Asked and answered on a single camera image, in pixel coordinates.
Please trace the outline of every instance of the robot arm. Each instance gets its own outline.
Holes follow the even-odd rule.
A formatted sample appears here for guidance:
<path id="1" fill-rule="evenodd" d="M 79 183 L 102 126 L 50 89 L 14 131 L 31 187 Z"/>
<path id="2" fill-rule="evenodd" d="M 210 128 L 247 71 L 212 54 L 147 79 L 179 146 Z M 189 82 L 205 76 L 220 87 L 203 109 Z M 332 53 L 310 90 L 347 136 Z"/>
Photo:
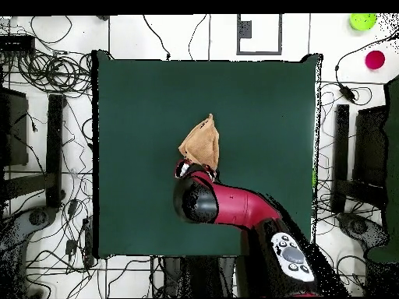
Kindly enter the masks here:
<path id="1" fill-rule="evenodd" d="M 320 250 L 277 201 L 223 185 L 206 167 L 184 160 L 175 176 L 174 207 L 181 218 L 242 229 L 243 256 L 236 266 L 242 297 L 348 296 Z"/>

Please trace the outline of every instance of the black rectangle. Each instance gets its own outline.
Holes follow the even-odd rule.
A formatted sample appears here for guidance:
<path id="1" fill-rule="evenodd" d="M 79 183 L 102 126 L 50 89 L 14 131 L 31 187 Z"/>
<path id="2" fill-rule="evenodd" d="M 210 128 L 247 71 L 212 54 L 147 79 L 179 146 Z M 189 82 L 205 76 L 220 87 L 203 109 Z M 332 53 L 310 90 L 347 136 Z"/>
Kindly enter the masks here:
<path id="1" fill-rule="evenodd" d="M 0 35 L 1 53 L 34 54 L 35 39 L 28 35 Z"/>
<path id="2" fill-rule="evenodd" d="M 334 151 L 330 207 L 331 212 L 344 212 L 346 196 L 337 188 L 337 181 L 346 181 L 348 176 L 349 105 L 338 104 L 335 111 Z"/>
<path id="3" fill-rule="evenodd" d="M 383 125 L 386 106 L 360 110 L 356 118 L 355 164 L 352 179 L 378 187 L 385 186 L 387 137 Z"/>
<path id="4" fill-rule="evenodd" d="M 339 192 L 340 196 L 345 196 L 345 198 L 350 196 L 378 209 L 385 209 L 387 204 L 387 194 L 382 187 L 375 187 L 356 181 L 335 180 L 335 190 Z"/>
<path id="5" fill-rule="evenodd" d="M 0 88 L 0 130 L 6 134 L 5 152 L 2 155 L 4 166 L 26 165 L 26 114 L 28 100 L 26 94 Z"/>
<path id="6" fill-rule="evenodd" d="M 46 189 L 46 205 L 61 207 L 62 183 L 62 111 L 66 105 L 64 95 L 48 96 L 46 172 L 55 177 L 55 184 Z"/>
<path id="7" fill-rule="evenodd" d="M 27 175 L 5 180 L 0 193 L 5 200 L 15 199 L 19 196 L 44 190 L 46 187 L 53 186 L 54 183 L 55 176 L 53 174 L 49 174 L 45 179 L 43 174 Z"/>

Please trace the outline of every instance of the button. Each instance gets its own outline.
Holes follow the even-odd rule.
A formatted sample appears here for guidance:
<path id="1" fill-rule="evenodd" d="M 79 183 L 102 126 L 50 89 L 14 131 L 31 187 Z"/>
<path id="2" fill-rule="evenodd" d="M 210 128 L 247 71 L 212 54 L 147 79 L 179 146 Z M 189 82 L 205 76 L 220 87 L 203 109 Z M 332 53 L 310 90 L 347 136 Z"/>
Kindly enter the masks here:
<path id="1" fill-rule="evenodd" d="M 291 271 L 295 272 L 298 270 L 298 267 L 296 264 L 290 264 L 290 266 L 288 267 Z"/>
<path id="2" fill-rule="evenodd" d="M 283 251 L 283 258 L 288 262 L 294 262 L 295 264 L 303 264 L 305 256 L 297 248 L 288 247 Z"/>
<path id="3" fill-rule="evenodd" d="M 301 266 L 301 270 L 304 271 L 305 273 L 309 272 L 308 268 L 304 265 Z"/>

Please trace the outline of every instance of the white tile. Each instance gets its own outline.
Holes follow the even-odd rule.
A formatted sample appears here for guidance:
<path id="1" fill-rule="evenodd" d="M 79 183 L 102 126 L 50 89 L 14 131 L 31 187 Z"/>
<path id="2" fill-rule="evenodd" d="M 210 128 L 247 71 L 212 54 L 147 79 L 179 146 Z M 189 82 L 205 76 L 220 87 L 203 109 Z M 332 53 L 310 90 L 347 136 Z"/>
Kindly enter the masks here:
<path id="1" fill-rule="evenodd" d="M 90 270 L 89 273 L 70 273 L 65 275 L 64 269 L 53 269 L 50 271 L 47 271 L 46 269 L 29 269 L 27 273 L 32 274 L 29 275 L 30 280 L 45 284 L 51 288 L 50 299 L 66 299 L 69 295 L 71 296 L 69 299 L 101 299 L 101 296 L 104 298 L 104 271 L 98 272 L 98 278 L 97 270 Z M 39 276 L 41 276 L 39 274 L 43 273 L 46 275 L 39 278 Z M 36 284 L 31 284 L 30 287 L 40 288 L 40 286 Z M 48 289 L 42 289 L 44 290 L 44 298 L 46 298 L 48 295 Z"/>
<path id="2" fill-rule="evenodd" d="M 150 269 L 150 257 L 116 255 L 108 260 L 109 269 L 124 269 L 126 266 L 128 269 Z"/>
<path id="3" fill-rule="evenodd" d="M 92 118 L 92 106 L 88 97 L 80 97 L 78 99 L 68 99 L 68 104 L 64 109 L 64 128 L 62 131 L 64 143 L 62 148 L 65 160 L 62 159 L 62 170 L 74 173 L 93 172 L 93 152 L 81 132 L 83 124 L 86 120 Z M 84 126 L 84 133 L 88 138 L 93 137 L 92 121 Z"/>
<path id="4" fill-rule="evenodd" d="M 90 53 L 93 49 L 108 49 L 108 22 L 98 19 L 96 16 L 68 16 L 72 22 L 69 34 L 56 44 L 48 46 L 60 51 L 75 51 Z M 30 28 L 32 17 L 17 16 L 12 21 L 13 33 L 23 33 L 23 28 L 28 33 L 33 33 Z M 69 21 L 64 16 L 38 16 L 34 18 L 33 28 L 36 35 L 47 42 L 57 41 L 66 34 L 69 29 Z M 36 40 L 36 48 L 40 51 L 48 50 Z"/>
<path id="5" fill-rule="evenodd" d="M 196 25 L 206 14 L 146 15 L 171 60 L 189 60 L 189 42 Z M 196 60 L 207 59 L 208 18 L 198 26 L 190 52 Z M 111 16 L 111 53 L 115 58 L 166 59 L 161 42 L 141 15 Z"/>
<path id="6" fill-rule="evenodd" d="M 342 56 L 373 41 L 388 37 L 393 32 L 392 28 L 387 27 L 383 14 L 378 15 L 378 23 L 367 31 L 354 30 L 349 22 L 350 15 L 312 14 L 310 52 L 324 56 L 322 80 L 335 81 L 335 65 Z M 374 50 L 385 54 L 385 64 L 378 70 L 369 70 L 365 66 L 365 56 Z M 399 74 L 398 60 L 396 40 L 374 44 L 344 58 L 339 64 L 338 79 L 341 82 L 387 83 Z"/>
<path id="7" fill-rule="evenodd" d="M 278 51 L 279 14 L 241 14 L 241 21 L 251 21 L 251 38 L 240 40 L 241 51 Z"/>
<path id="8" fill-rule="evenodd" d="M 284 14 L 281 55 L 237 55 L 237 14 L 212 14 L 210 59 L 230 61 L 300 61 L 308 54 L 309 14 Z M 275 42 L 269 40 L 273 49 Z"/>
<path id="9" fill-rule="evenodd" d="M 150 272 L 140 271 L 108 271 L 110 284 L 110 298 L 142 298 L 147 295 L 150 281 Z"/>

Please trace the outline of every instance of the black monitor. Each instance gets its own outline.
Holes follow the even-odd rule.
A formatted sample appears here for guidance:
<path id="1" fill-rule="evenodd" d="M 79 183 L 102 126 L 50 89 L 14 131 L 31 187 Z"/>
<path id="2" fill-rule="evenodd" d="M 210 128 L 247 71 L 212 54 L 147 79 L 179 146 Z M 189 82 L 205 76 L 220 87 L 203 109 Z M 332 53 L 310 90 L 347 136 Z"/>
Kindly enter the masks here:
<path id="1" fill-rule="evenodd" d="M 383 126 L 387 116 L 386 106 L 358 111 L 353 180 L 377 187 L 385 186 L 387 137 Z"/>
<path id="2" fill-rule="evenodd" d="M 27 147 L 24 144 L 26 143 L 27 110 L 28 100 L 25 93 L 0 88 L 0 129 L 2 134 L 5 134 L 5 137 L 3 136 L 3 139 L 5 138 L 5 150 L 2 154 L 3 166 L 28 163 Z"/>

